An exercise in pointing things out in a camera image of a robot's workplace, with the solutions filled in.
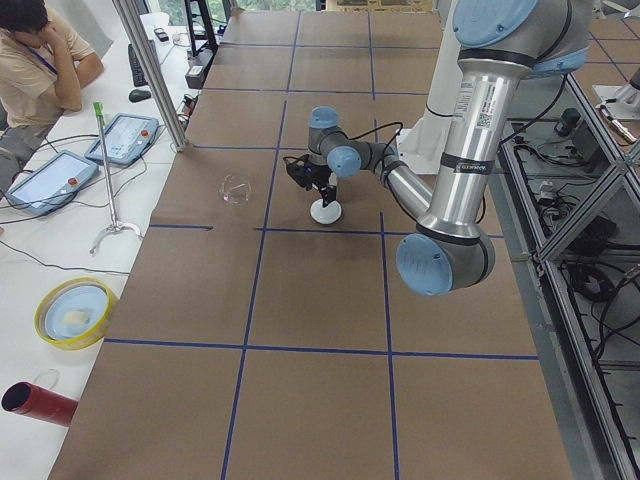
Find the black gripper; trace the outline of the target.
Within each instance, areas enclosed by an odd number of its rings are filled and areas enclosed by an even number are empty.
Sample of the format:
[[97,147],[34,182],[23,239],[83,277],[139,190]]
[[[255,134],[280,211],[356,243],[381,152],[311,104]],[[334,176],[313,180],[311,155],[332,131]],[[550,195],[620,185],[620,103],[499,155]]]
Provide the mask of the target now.
[[322,207],[327,208],[337,197],[337,187],[330,183],[332,175],[331,169],[327,165],[307,165],[309,189],[316,189],[320,192]]

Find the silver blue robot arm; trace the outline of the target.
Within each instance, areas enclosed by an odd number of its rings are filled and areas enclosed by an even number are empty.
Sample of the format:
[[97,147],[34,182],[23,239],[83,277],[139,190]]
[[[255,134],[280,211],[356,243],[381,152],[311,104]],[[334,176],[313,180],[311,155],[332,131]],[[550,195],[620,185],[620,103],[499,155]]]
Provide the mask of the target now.
[[317,188],[325,204],[336,198],[330,176],[376,175],[416,223],[396,252],[397,270],[415,293],[444,295],[483,281],[495,251],[476,216],[508,107],[522,80],[568,74],[584,64],[592,9],[590,1],[457,3],[451,30],[461,45],[462,77],[433,187],[390,144],[348,137],[338,113],[326,106],[312,110],[308,152],[287,164],[288,174],[305,189]]

